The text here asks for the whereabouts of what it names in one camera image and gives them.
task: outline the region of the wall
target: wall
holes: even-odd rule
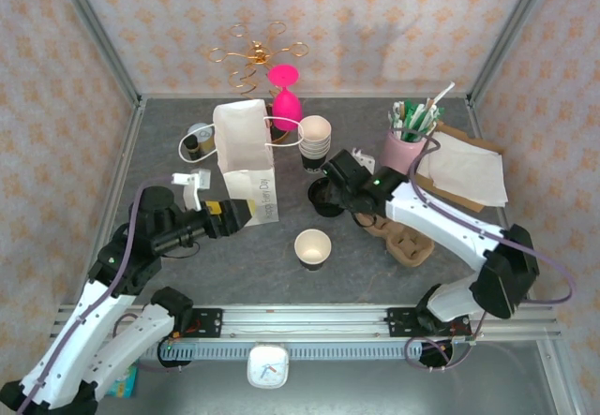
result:
[[[577,280],[559,318],[590,413],[600,413],[599,17],[600,0],[542,0],[477,111],[506,150],[509,218]],[[565,294],[541,268],[537,293]]]
[[[471,90],[517,0],[91,0],[143,93],[231,92],[229,73],[243,58],[209,63],[214,47],[240,52],[227,28],[248,23],[265,39],[268,23],[288,31],[278,48],[303,41],[305,92],[438,92],[449,81]]]
[[[0,383],[86,272],[130,105],[69,0],[0,0]]]

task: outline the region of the white napkin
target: white napkin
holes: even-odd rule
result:
[[[485,206],[503,207],[508,202],[502,156],[442,132],[433,138],[442,149],[421,161],[419,174],[432,179],[441,190]]]

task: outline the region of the bag handle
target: bag handle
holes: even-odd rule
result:
[[[263,117],[263,120],[285,120],[287,122],[292,122],[292,123],[296,123],[298,125],[298,138],[299,141],[295,141],[294,143],[286,143],[285,145],[276,145],[274,143],[266,143],[264,146],[276,146],[276,147],[280,147],[280,148],[285,148],[286,146],[296,146],[299,145],[302,140],[304,139],[304,129],[302,128],[302,126],[300,125],[300,123],[296,122],[295,120],[290,120],[289,118],[285,118],[285,117]],[[200,159],[196,159],[196,160],[189,160],[186,159],[184,157],[184,155],[181,152],[181,146],[184,144],[184,140],[191,136],[192,134],[196,134],[197,132],[202,131],[203,129],[208,129],[209,127],[214,127],[215,124],[213,123],[212,125],[207,125],[207,126],[201,126],[198,127],[196,129],[194,129],[191,132],[188,132],[187,135],[185,137],[183,137],[180,141],[179,141],[179,146],[177,148],[177,153],[179,153],[179,157],[181,158],[181,160],[183,160],[184,162],[188,163],[188,164],[197,164],[198,162],[202,162],[203,160],[205,160],[207,157],[212,156],[214,153],[217,152],[217,148],[215,148],[213,151],[211,151],[210,153],[208,153],[205,156],[202,156]]]
[[[302,128],[302,125],[300,125],[299,122],[296,122],[295,120],[290,120],[289,118],[285,118],[285,117],[263,117],[264,120],[285,120],[286,122],[292,122],[292,123],[296,123],[298,125],[298,138],[299,141],[295,141],[294,143],[286,143],[285,145],[277,145],[275,143],[266,143],[264,146],[276,146],[278,148],[285,148],[286,146],[297,146],[300,143],[302,143],[302,141],[304,140],[304,129]]]
[[[215,148],[213,151],[211,151],[209,154],[202,156],[200,159],[196,159],[196,160],[189,160],[186,159],[184,157],[184,155],[181,154],[181,145],[184,144],[184,140],[187,139],[189,136],[191,136],[192,134],[196,134],[197,132],[202,131],[203,129],[208,129],[209,127],[214,127],[215,124],[213,123],[212,125],[207,125],[207,126],[200,126],[196,129],[194,129],[191,132],[188,132],[180,141],[179,141],[179,146],[177,147],[177,153],[179,153],[179,157],[181,158],[181,160],[183,160],[184,162],[188,163],[188,164],[197,164],[198,162],[201,162],[203,160],[205,160],[207,157],[212,156],[214,153],[217,152],[217,148]]]

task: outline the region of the brown cardboard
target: brown cardboard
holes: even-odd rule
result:
[[[483,139],[473,139],[469,137],[469,135],[466,132],[461,131],[460,129],[456,129],[455,127],[445,125],[442,122],[438,122],[436,131],[443,132],[444,134],[459,139],[460,141],[464,141],[465,143],[469,143],[470,145],[478,146],[479,148],[484,148],[489,151],[494,151],[500,155],[503,153],[503,149],[495,143],[492,143],[491,141],[484,141]],[[421,176],[418,173],[416,175],[416,183],[427,192],[433,193],[434,195],[438,195],[449,201],[460,204],[461,206],[464,206],[467,209],[471,209],[472,211],[481,212],[481,210],[485,207],[484,205],[479,204],[478,202],[467,200],[466,198],[460,197],[459,195],[440,190],[439,188],[433,185],[433,180]]]

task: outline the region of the pink cup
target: pink cup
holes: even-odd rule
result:
[[[380,164],[402,174],[408,174],[409,167],[423,151],[426,141],[425,138],[415,143],[401,141],[394,135],[394,131],[388,131],[379,158]]]

